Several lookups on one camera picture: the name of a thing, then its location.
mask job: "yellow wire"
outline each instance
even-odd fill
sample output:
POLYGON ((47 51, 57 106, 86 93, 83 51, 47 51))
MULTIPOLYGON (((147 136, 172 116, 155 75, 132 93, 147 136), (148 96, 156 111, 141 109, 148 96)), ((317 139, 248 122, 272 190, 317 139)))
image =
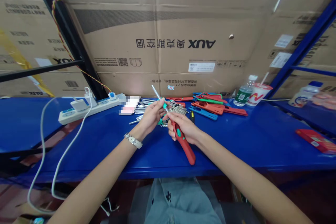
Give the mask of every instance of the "yellow wire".
MULTIPOLYGON (((62 35, 61 35, 61 31, 60 31, 60 28, 58 26, 58 23, 56 21, 56 17, 55 17, 55 9, 56 9, 56 2, 58 1, 63 1, 63 0, 53 0, 52 2, 52 10, 51 10, 51 14, 52 14, 52 18, 56 24, 56 27, 57 27, 57 31, 58 31, 58 36, 60 37, 61 39, 61 42, 62 42, 62 45, 64 47, 64 49, 67 51, 69 57, 74 61, 74 58, 71 56, 70 52, 68 51, 67 47, 65 46, 65 43, 63 41, 63 38, 62 38, 62 35)), ((101 83, 100 81, 98 81, 97 79, 93 78, 91 75, 89 75, 87 72, 84 72, 79 66, 77 66, 79 68, 79 70, 81 70, 83 73, 85 73, 86 75, 88 75, 89 77, 91 77, 92 79, 94 79, 96 82, 98 82, 100 85, 102 85, 104 88, 108 89, 110 91, 110 93, 112 92, 111 89, 109 89, 107 86, 105 86, 103 83, 101 83)))

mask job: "white power strip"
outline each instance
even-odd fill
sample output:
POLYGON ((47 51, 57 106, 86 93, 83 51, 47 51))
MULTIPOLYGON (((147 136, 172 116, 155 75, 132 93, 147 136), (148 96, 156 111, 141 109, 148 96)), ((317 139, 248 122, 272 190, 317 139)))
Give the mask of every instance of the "white power strip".
MULTIPOLYGON (((119 100, 118 96, 116 96, 116 97, 117 98, 115 100, 110 100, 110 98, 105 98, 105 99, 97 101, 98 105, 91 109, 91 112, 89 113, 88 116, 91 116, 93 114, 97 114, 99 112, 102 112, 106 109, 110 109, 112 107, 118 106, 119 102, 121 102, 121 100, 119 100)), ((86 115, 86 113, 88 112, 89 109, 90 109, 90 107, 88 106, 87 109, 84 109, 84 110, 79 111, 79 112, 77 112, 74 108, 70 108, 68 110, 63 110, 59 113, 60 115, 58 117, 58 121, 62 125, 71 123, 73 121, 77 121, 79 119, 84 118, 84 116, 86 115)))

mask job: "white watch strap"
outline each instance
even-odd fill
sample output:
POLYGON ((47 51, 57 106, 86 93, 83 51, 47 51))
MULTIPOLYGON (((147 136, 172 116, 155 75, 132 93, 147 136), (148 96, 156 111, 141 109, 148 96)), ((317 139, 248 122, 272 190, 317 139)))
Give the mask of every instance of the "white watch strap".
POLYGON ((136 140, 134 137, 132 137, 130 134, 125 134, 125 138, 128 139, 128 141, 133 144, 136 148, 140 149, 142 147, 142 143, 138 140, 136 140))

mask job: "screwdriver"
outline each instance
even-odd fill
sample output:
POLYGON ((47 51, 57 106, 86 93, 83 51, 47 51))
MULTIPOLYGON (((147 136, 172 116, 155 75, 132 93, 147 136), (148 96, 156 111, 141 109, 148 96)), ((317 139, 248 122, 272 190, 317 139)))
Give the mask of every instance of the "screwdriver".
MULTIPOLYGON (((152 89, 154 90, 154 93, 156 94, 156 96, 161 100, 161 97, 160 97, 159 93, 156 91, 156 89, 153 85, 152 85, 152 89)), ((168 112, 166 103, 163 104, 163 108, 168 112)), ((175 137, 176 137, 177 141, 180 143, 180 145, 182 146, 182 149, 183 149, 185 155, 187 156, 189 164, 194 165, 195 161, 196 161, 196 156, 195 156, 193 150, 191 149, 188 141, 184 137, 184 134, 183 134, 182 130, 180 129, 180 126, 176 122, 174 122, 173 120, 172 120, 171 124, 174 127, 175 137)))
MULTIPOLYGON (((156 96, 157 96, 157 98, 159 99, 159 100, 161 100, 161 96, 159 95, 159 93, 156 91, 156 89, 155 89, 155 87, 152 85, 152 89, 154 90, 154 93, 156 94, 156 96)), ((167 104, 166 103, 164 103, 163 104, 163 108, 167 111, 167 113, 168 113, 168 109, 167 109, 167 104)))

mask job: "cup lid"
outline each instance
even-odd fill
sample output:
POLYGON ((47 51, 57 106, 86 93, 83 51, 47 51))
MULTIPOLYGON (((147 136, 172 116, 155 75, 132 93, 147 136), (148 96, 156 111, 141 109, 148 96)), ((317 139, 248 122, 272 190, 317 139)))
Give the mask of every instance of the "cup lid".
POLYGON ((261 83, 254 83, 253 84, 255 87, 257 88, 261 88, 261 89, 266 89, 266 90, 272 90, 273 88, 269 85, 266 85, 266 84, 262 84, 261 83))
POLYGON ((248 77, 248 79, 251 80, 251 81, 254 81, 254 80, 258 79, 258 76, 257 75, 250 75, 248 77))

